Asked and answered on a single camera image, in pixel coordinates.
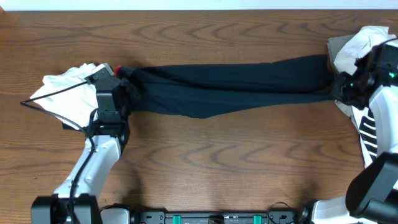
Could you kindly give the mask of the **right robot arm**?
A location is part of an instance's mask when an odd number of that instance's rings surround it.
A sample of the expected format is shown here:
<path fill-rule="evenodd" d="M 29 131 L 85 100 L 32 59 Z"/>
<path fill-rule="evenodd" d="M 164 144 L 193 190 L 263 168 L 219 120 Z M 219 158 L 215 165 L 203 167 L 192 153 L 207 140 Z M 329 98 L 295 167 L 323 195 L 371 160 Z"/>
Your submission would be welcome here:
<path fill-rule="evenodd" d="M 350 183 L 344 197 L 320 200 L 307 223 L 397 223 L 397 47 L 387 40 L 339 74 L 332 94 L 374 116 L 377 157 Z"/>

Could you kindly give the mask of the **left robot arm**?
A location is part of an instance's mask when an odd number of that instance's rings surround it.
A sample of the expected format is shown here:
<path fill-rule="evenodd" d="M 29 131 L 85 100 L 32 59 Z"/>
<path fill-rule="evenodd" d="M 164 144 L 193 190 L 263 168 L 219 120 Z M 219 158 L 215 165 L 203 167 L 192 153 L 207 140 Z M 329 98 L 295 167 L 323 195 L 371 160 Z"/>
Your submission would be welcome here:
<path fill-rule="evenodd" d="M 98 108 L 82 129 L 85 148 L 68 178 L 51 196 L 32 203 L 32 223 L 130 223 L 127 208 L 100 210 L 97 199 L 113 165 L 128 142 L 128 117 L 136 87 L 125 78 L 87 78 L 96 88 Z"/>

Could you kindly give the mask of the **black leggings with red waistband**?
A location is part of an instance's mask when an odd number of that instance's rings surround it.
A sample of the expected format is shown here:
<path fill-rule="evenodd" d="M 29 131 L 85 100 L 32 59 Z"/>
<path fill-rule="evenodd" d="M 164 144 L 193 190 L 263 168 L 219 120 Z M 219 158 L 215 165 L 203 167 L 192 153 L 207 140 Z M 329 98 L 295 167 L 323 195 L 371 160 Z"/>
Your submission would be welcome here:
<path fill-rule="evenodd" d="M 328 101 L 334 80 L 327 55 L 272 63 L 120 66 L 116 76 L 137 88 L 140 99 L 134 110 L 190 118 Z"/>

